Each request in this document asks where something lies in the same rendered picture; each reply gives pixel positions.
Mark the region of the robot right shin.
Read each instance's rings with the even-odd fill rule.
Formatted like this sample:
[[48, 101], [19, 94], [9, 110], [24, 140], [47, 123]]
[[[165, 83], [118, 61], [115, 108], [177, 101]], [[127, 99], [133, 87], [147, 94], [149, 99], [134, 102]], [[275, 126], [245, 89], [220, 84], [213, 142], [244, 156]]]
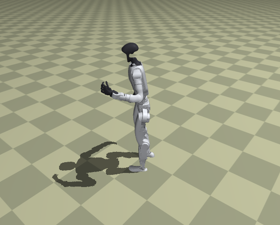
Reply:
[[[149, 140], [148, 132], [146, 132], [146, 134], [144, 135], [144, 139]], [[149, 153], [150, 153], [150, 148], [148, 148], [148, 154], [149, 154]]]

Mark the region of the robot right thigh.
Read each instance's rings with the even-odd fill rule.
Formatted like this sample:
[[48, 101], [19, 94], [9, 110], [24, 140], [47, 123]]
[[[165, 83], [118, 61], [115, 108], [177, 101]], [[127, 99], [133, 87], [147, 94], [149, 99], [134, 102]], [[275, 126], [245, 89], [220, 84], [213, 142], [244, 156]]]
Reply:
[[[138, 113], [140, 113], [140, 112], [138, 111], [137, 103], [135, 103], [134, 112], [133, 112], [134, 124], [135, 124], [135, 122], [136, 122], [136, 117], [137, 117]], [[145, 134], [146, 134], [146, 132], [147, 132], [147, 128], [146, 128], [146, 130], [145, 130]]]

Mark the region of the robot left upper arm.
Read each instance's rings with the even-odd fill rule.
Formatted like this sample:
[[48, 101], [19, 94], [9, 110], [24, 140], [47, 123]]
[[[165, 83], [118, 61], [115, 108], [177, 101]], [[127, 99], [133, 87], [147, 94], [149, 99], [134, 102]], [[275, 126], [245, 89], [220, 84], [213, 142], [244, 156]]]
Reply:
[[137, 92], [136, 95], [140, 95], [143, 100], [144, 96], [143, 96], [143, 87], [142, 87], [142, 73], [140, 72], [139, 69], [133, 70], [132, 79], [134, 82], [135, 91]]

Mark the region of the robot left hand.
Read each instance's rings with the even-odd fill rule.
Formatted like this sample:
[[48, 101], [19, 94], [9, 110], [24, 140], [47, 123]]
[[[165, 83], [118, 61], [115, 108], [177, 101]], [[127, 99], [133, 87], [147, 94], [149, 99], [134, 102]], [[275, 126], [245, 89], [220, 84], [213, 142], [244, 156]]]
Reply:
[[112, 97], [112, 93], [118, 94], [118, 92], [112, 90], [109, 86], [108, 83], [106, 81], [106, 85], [104, 85], [104, 82], [102, 82], [101, 84], [101, 92], [104, 93], [105, 95], [110, 95], [110, 97]]

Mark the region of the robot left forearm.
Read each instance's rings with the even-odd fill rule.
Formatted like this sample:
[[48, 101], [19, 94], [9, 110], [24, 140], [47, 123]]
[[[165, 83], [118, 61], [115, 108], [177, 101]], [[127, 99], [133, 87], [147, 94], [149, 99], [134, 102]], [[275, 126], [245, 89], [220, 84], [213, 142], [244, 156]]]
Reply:
[[118, 92], [118, 94], [112, 93], [113, 99], [118, 99], [120, 101], [128, 101], [129, 103], [141, 102], [142, 97], [140, 95], [132, 95], [132, 94], [124, 94], [122, 92]]

